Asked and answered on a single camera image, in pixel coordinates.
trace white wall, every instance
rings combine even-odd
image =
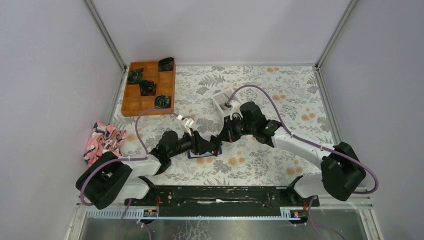
[[[372,201],[385,240],[423,239],[423,10],[360,0],[322,68],[344,140],[380,179]]]
[[[315,63],[349,0],[94,0],[125,62]]]
[[[63,239],[120,70],[80,0],[3,0],[0,22],[0,239]]]

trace gray floor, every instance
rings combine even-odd
[[[353,210],[314,210],[315,223],[329,225],[341,231],[347,240],[367,239],[362,221]],[[89,218],[81,240],[115,240],[117,219]],[[312,226],[292,226],[276,220],[156,220],[148,225],[153,240],[306,240],[320,239]],[[338,235],[318,228],[329,240]],[[121,240],[148,240],[145,228],[135,220],[125,220]]]

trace pink cloth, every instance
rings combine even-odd
[[[97,121],[92,129],[91,136],[85,145],[84,160],[90,167],[105,152],[112,152],[120,156],[119,148],[124,145],[126,130],[119,130],[113,124],[105,125]]]

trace wooden tray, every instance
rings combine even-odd
[[[158,71],[158,61],[142,61],[131,62],[129,70],[141,69],[143,71],[143,79],[150,80],[156,83],[156,95],[154,96],[141,96],[140,86],[138,84],[126,84],[125,92],[123,93],[123,101],[120,112],[124,117],[138,116],[142,112],[155,108],[155,98],[157,95],[171,96],[171,107],[163,108],[174,111],[175,100],[175,73],[176,64],[173,63],[172,71]],[[164,115],[170,114],[166,111],[151,111],[145,115]]]

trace floral tablecloth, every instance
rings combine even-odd
[[[245,84],[258,85],[269,93],[282,119],[295,133],[332,142],[330,123],[310,66],[177,66],[174,111],[195,119],[193,128],[200,135],[216,135],[221,131],[222,120],[212,107],[211,96]],[[125,84],[112,123],[127,131],[121,154],[141,157],[145,153],[135,134],[136,117],[121,114],[124,89]],[[237,96],[242,101],[254,101],[267,118],[278,119],[268,99],[257,89],[245,88]],[[171,115],[143,116],[138,126],[149,150],[166,130],[183,135],[183,127]],[[222,151],[218,157],[175,156],[164,173],[147,177],[156,185],[286,186],[298,175],[319,172],[308,161],[260,144],[252,136],[242,136],[234,143],[224,142]]]

